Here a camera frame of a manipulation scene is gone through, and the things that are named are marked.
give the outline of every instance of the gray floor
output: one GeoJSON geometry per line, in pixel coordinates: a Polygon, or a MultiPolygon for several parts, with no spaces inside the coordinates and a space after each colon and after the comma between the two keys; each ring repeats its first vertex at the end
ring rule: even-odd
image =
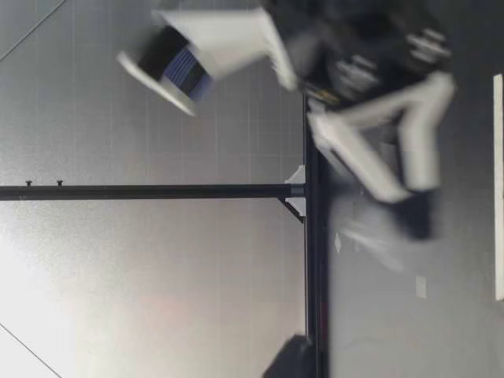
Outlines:
{"type": "MultiPolygon", "coordinates": [[[[0,184],[270,183],[301,164],[301,98],[268,62],[216,85],[198,118],[124,74],[115,54],[154,3],[68,0],[0,64],[0,184]]],[[[56,4],[1,2],[2,51],[56,4]]],[[[0,323],[64,378],[256,377],[304,329],[303,228],[276,201],[0,213],[0,323]]],[[[0,329],[0,376],[51,374],[0,329]]]]}
{"type": "Polygon", "coordinates": [[[504,70],[498,39],[504,7],[444,0],[432,8],[451,34],[459,86],[439,134],[439,237],[414,244],[394,236],[362,198],[335,204],[333,377],[504,376],[504,307],[494,300],[492,154],[492,76],[504,70]],[[372,248],[344,235],[352,222],[364,225],[372,248]],[[427,298],[416,296],[417,277],[426,279],[427,298]]]}

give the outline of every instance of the white strip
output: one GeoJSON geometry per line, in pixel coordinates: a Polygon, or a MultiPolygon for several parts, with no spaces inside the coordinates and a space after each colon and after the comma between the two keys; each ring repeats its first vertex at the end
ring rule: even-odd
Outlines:
{"type": "Polygon", "coordinates": [[[502,75],[494,76],[495,298],[504,300],[504,153],[502,75]]]}

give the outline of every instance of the brushed metal surface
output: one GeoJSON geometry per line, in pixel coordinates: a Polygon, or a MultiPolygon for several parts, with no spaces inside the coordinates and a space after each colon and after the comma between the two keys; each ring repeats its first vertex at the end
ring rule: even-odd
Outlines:
{"type": "MultiPolygon", "coordinates": [[[[295,171],[301,99],[268,62],[216,85],[199,118],[120,69],[154,3],[70,0],[2,62],[1,185],[277,183],[295,171]]],[[[53,4],[25,5],[34,14],[12,13],[0,42],[53,4]]],[[[259,376],[304,328],[303,245],[276,200],[3,203],[0,322],[64,378],[259,376]]],[[[28,376],[10,355],[0,372],[28,376]]]]}

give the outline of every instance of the blurry robot arm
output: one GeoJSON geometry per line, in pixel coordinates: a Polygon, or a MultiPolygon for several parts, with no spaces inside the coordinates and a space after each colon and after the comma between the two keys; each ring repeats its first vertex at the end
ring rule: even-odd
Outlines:
{"type": "Polygon", "coordinates": [[[389,205],[409,233],[430,234],[428,195],[439,186],[436,130],[454,93],[450,74],[432,73],[423,83],[345,109],[308,114],[317,148],[337,169],[342,162],[375,200],[389,205]],[[396,125],[402,163],[399,176],[366,142],[360,130],[377,127],[400,109],[396,125]]]}
{"type": "Polygon", "coordinates": [[[137,80],[195,114],[213,81],[269,56],[279,83],[301,91],[321,153],[343,163],[410,234],[430,232],[439,186],[435,132],[454,93],[451,51],[422,0],[262,0],[252,11],[155,11],[166,25],[140,59],[119,54],[137,80]],[[394,125],[398,175],[360,134],[394,125]]]}
{"type": "Polygon", "coordinates": [[[154,11],[166,26],[135,61],[121,52],[118,61],[137,80],[184,112],[211,81],[271,57],[279,82],[295,89],[297,78],[271,17],[253,11],[154,11]]]}

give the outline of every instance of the black metal frame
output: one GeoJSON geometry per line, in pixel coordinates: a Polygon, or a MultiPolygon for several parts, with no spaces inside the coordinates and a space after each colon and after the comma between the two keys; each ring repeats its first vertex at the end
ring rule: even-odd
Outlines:
{"type": "Polygon", "coordinates": [[[299,220],[286,198],[306,198],[306,331],[315,345],[316,375],[328,376],[328,165],[304,120],[305,184],[100,185],[0,187],[1,201],[139,200],[188,198],[278,198],[299,220]]]}
{"type": "Polygon", "coordinates": [[[0,187],[0,201],[75,201],[189,198],[294,198],[305,196],[303,184],[243,185],[102,185],[0,187]]]}
{"type": "Polygon", "coordinates": [[[315,346],[315,378],[328,377],[328,220],[329,167],[315,147],[305,118],[306,167],[306,330],[315,346]]]}

